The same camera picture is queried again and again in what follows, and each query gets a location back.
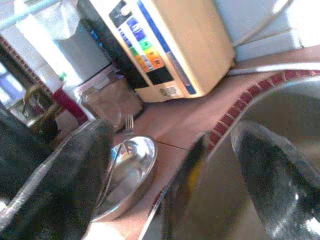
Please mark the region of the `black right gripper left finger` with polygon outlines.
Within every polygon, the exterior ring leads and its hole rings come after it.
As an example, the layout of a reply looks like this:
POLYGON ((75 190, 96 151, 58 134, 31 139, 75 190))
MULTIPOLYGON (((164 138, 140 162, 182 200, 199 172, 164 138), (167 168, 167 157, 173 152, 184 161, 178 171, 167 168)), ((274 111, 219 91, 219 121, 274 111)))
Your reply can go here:
POLYGON ((1 211, 1 239, 82 239, 110 184, 113 135, 103 119, 73 131, 1 211))

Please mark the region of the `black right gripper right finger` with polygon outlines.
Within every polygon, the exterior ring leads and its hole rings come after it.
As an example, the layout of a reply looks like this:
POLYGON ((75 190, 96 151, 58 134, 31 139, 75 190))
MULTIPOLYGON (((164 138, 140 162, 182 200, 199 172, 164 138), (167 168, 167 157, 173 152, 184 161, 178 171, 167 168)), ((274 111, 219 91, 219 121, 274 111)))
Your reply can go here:
POLYGON ((272 240, 320 238, 320 174, 284 136, 253 121, 231 145, 257 215, 272 240))

